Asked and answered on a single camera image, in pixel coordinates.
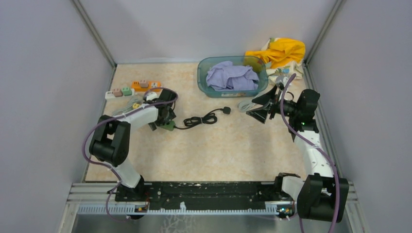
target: lavender towel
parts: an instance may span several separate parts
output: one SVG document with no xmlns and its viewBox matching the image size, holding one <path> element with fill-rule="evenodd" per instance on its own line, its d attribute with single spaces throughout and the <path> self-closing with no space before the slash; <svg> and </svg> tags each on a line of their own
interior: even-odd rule
<svg viewBox="0 0 412 233">
<path fill-rule="evenodd" d="M 207 86 L 215 91 L 246 91 L 256 90 L 259 82 L 258 75 L 250 66 L 234 66 L 232 62 L 220 62 L 214 65 L 206 77 Z"/>
</svg>

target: black power cord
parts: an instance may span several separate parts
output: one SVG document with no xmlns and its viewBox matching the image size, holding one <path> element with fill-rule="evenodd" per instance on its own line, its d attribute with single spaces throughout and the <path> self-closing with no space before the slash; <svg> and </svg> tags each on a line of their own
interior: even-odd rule
<svg viewBox="0 0 412 233">
<path fill-rule="evenodd" d="M 199 116 L 193 116 L 191 118 L 187 118 L 183 121 L 183 124 L 186 126 L 186 128 L 179 128 L 174 126 L 175 129 L 179 129 L 179 130 L 187 130 L 190 128 L 195 127 L 196 125 L 200 125 L 200 124 L 214 124 L 216 122 L 218 122 L 218 118 L 216 116 L 216 114 L 214 113 L 215 111 L 222 111 L 224 114 L 230 114 L 230 108 L 229 107 L 224 107 L 224 108 L 218 108 L 215 109 L 213 111 L 210 111 L 208 114 L 206 114 L 204 117 L 199 117 Z"/>
</svg>

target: beige work surface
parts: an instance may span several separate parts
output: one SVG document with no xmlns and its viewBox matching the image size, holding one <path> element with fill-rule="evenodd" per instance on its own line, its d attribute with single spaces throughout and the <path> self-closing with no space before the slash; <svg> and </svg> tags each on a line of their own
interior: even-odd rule
<svg viewBox="0 0 412 233">
<path fill-rule="evenodd" d="M 279 172 L 305 177 L 302 156 L 292 142 L 281 116 L 262 124 L 239 112 L 237 103 L 251 98 L 209 98 L 196 82 L 197 63 L 118 65 L 112 88 L 130 86 L 132 81 L 160 81 L 176 91 L 174 119 L 178 127 L 192 116 L 202 117 L 228 106 L 229 115 L 216 112 L 218 122 L 189 130 L 170 132 L 148 125 L 131 132 L 128 159 L 146 181 L 273 181 Z M 293 81 L 295 100 L 305 88 Z M 104 113 L 123 107 L 127 100 L 107 102 Z M 114 181 L 105 167 L 90 165 L 87 181 Z"/>
</svg>

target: plastic bin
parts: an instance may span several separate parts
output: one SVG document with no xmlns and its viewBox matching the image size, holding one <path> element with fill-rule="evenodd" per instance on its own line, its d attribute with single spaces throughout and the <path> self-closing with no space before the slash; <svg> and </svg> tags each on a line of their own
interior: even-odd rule
<svg viewBox="0 0 412 233">
<path fill-rule="evenodd" d="M 207 86 L 207 72 L 212 66 L 224 62 L 231 61 L 234 66 L 251 66 L 253 71 L 259 77 L 259 83 L 256 90 L 249 91 L 215 91 L 212 87 Z M 268 86 L 268 76 L 266 75 L 265 63 L 258 57 L 254 56 L 227 56 L 227 57 L 208 57 L 203 59 L 197 66 L 197 85 L 207 96 L 212 98 L 222 97 L 250 97 L 255 96 L 259 92 L 266 89 Z"/>
</svg>

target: green object in gripper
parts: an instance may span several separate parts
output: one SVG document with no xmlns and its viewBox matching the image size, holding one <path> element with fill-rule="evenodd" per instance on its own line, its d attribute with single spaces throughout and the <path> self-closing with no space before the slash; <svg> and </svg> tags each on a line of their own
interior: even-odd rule
<svg viewBox="0 0 412 233">
<path fill-rule="evenodd" d="M 124 87 L 121 89 L 121 92 L 123 93 L 124 96 L 131 96 L 132 95 L 132 90 L 130 87 Z"/>
<path fill-rule="evenodd" d="M 170 122 L 166 123 L 165 125 L 161 125 L 159 127 L 162 128 L 162 129 L 168 130 L 168 131 L 173 131 L 175 125 L 176 125 L 176 123 L 171 120 Z"/>
</svg>

